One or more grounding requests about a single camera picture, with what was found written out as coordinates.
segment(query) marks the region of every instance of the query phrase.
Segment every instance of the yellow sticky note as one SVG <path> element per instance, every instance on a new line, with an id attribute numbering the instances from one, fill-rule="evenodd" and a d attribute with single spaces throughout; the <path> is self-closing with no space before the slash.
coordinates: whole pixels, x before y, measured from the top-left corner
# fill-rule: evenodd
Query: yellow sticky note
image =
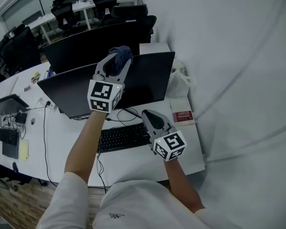
<path id="1" fill-rule="evenodd" d="M 21 160 L 27 160 L 29 158 L 29 141 L 20 141 L 19 153 Z"/>

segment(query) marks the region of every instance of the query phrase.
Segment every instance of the desk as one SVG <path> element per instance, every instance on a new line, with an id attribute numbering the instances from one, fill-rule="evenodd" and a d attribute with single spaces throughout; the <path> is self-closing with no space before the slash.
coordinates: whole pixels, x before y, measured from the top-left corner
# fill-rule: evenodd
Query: desk
<path id="1" fill-rule="evenodd" d="M 117 0 L 117 2 L 118 3 L 134 2 L 135 5 L 138 4 L 138 0 Z M 90 24 L 89 24 L 89 19 L 88 19 L 86 10 L 90 9 L 90 8 L 94 8 L 94 7 L 95 7 L 95 4 L 94 4 L 94 2 L 92 0 L 87 0 L 86 2 L 80 1 L 80 2 L 75 3 L 75 4 L 72 5 L 73 12 L 77 12 L 77 11 L 81 11 L 81 10 L 84 12 L 86 23 L 87 23 L 87 26 L 88 26 L 89 30 L 91 30 L 91 27 L 90 27 Z M 27 26 L 29 26 L 29 28 L 31 30 L 33 30 L 34 28 L 40 26 L 43 34 L 45 35 L 45 37 L 46 37 L 46 39 L 48 41 L 48 43 L 51 44 L 51 41 L 49 39 L 49 36 L 47 35 L 47 32 L 46 32 L 43 24 L 48 23 L 50 21 L 53 21 L 55 19 L 56 18 L 55 18 L 55 16 L 52 13 L 48 13 L 48 14 L 44 15 L 43 17 L 38 18 L 34 22 L 28 24 Z"/>
<path id="2" fill-rule="evenodd" d="M 163 52 L 167 48 L 167 44 L 154 45 L 151 43 L 150 47 L 157 47 L 160 52 Z M 140 46 L 140 49 L 142 49 L 140 54 L 144 54 L 144 49 L 148 50 L 148 45 L 144 44 L 144 46 Z M 38 99 L 41 96 L 44 97 L 45 95 L 37 84 L 34 84 L 31 90 L 27 92 L 24 92 L 23 88 L 29 85 L 31 77 L 36 71 L 39 71 L 41 76 L 43 76 L 49 66 L 50 64 L 47 62 L 17 74 L 18 80 L 12 93 L 18 94 L 22 100 L 33 108 Z M 152 104 L 136 106 L 134 108 L 140 115 L 144 109 L 156 110 L 168 116 L 170 121 L 173 123 L 171 109 L 167 99 Z M 116 119 L 117 112 L 118 111 L 113 111 L 110 114 L 110 118 Z M 132 115 L 125 111 L 122 111 L 119 115 L 121 120 L 128 120 L 132 117 Z M 31 125 L 32 118 L 35 118 L 36 120 L 34 125 Z M 20 173 L 31 177 L 48 180 L 44 160 L 43 118 L 44 109 L 28 111 L 26 123 L 27 133 L 24 140 L 29 141 L 29 159 L 23 161 L 3 156 L 2 143 L 0 142 L 1 165 L 7 168 L 12 168 L 12 163 L 15 162 Z M 136 118 L 131 122 L 127 122 L 127 125 L 134 125 L 140 122 L 141 119 Z M 49 174 L 52 181 L 60 181 L 64 172 L 64 165 L 69 151 L 79 136 L 84 124 L 85 120 L 70 120 L 66 115 L 60 114 L 58 109 L 46 109 L 45 136 L 47 145 L 47 161 L 49 165 Z M 119 122 L 105 121 L 103 129 L 120 126 L 123 125 Z M 184 155 L 178 158 L 185 174 L 188 175 L 204 170 L 204 161 L 196 126 L 185 125 L 177 127 L 177 129 L 182 131 L 188 143 L 188 147 Z M 162 159 L 159 157 L 159 155 L 155 156 L 148 146 L 102 153 L 100 156 L 100 161 L 104 166 L 102 178 L 107 186 L 119 181 L 126 181 L 130 179 L 148 179 L 153 181 L 167 179 L 167 174 Z M 96 162 L 93 166 L 88 185 L 102 186 L 102 181 L 96 171 Z"/>

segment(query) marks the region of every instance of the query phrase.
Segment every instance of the mouse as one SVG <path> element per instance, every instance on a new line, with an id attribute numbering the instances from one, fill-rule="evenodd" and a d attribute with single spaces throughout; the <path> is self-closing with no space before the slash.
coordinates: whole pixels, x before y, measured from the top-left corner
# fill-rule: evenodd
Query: mouse
<path id="1" fill-rule="evenodd" d="M 15 171 L 16 174 L 18 174 L 18 167 L 15 162 L 13 162 L 13 170 Z"/>

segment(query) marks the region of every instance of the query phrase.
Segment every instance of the white plastic bag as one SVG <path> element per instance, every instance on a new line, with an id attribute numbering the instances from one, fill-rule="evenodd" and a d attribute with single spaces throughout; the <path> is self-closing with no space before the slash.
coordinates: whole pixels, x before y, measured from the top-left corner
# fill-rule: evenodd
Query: white plastic bag
<path id="1" fill-rule="evenodd" d="M 192 78 L 185 75 L 185 66 L 174 59 L 166 96 L 170 98 L 187 97 L 190 87 L 194 87 Z"/>

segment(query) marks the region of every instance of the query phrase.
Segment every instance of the person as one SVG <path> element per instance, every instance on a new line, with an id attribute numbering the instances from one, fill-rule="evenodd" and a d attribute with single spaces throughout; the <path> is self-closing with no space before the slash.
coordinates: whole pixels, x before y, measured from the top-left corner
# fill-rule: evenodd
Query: person
<path id="1" fill-rule="evenodd" d="M 87 228 L 88 180 L 106 113 L 92 112 L 71 149 L 65 173 L 38 229 Z M 95 229 L 232 229 L 225 216 L 206 209 L 177 159 L 164 162 L 171 192 L 154 181 L 113 184 L 93 222 Z"/>

